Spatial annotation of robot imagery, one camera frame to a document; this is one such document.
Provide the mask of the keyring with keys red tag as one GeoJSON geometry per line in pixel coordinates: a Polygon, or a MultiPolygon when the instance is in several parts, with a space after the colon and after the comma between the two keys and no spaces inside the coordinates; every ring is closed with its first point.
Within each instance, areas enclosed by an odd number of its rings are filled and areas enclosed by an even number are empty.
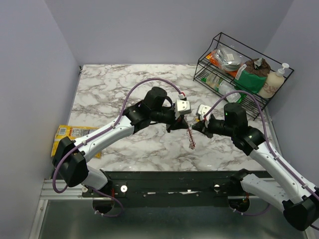
{"type": "Polygon", "coordinates": [[[196,147],[196,143],[195,143],[195,140],[194,140],[194,137],[192,134],[192,125],[191,124],[188,125],[188,128],[186,130],[186,134],[187,134],[188,139],[189,139],[189,148],[194,150],[196,147]]]}

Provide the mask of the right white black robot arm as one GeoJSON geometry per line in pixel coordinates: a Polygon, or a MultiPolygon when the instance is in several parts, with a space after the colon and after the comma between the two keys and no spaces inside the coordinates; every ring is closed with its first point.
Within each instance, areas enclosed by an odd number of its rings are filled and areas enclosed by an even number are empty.
{"type": "Polygon", "coordinates": [[[305,231],[319,218],[319,188],[295,170],[257,128],[248,125],[246,111],[239,103],[224,106],[224,119],[216,119],[211,107],[200,104],[198,122],[192,127],[208,138],[215,134],[228,136],[233,144],[258,162],[275,181],[274,185],[242,169],[229,183],[235,195],[251,193],[280,210],[288,223],[305,231]]]}

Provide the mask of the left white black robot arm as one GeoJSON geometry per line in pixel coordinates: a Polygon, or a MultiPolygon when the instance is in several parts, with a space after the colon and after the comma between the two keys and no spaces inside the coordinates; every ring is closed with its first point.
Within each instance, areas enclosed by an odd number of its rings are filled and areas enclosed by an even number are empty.
{"type": "Polygon", "coordinates": [[[153,122],[165,124],[167,132],[187,129],[184,116],[189,113],[190,102],[184,94],[180,94],[173,102],[164,89],[153,87],[143,100],[125,108],[104,127],[76,139],[68,136],[62,138],[52,160],[55,174],[59,174],[68,187],[83,184],[92,187],[98,196],[107,196],[111,189],[108,177],[87,163],[111,144],[137,133],[153,122]]]}

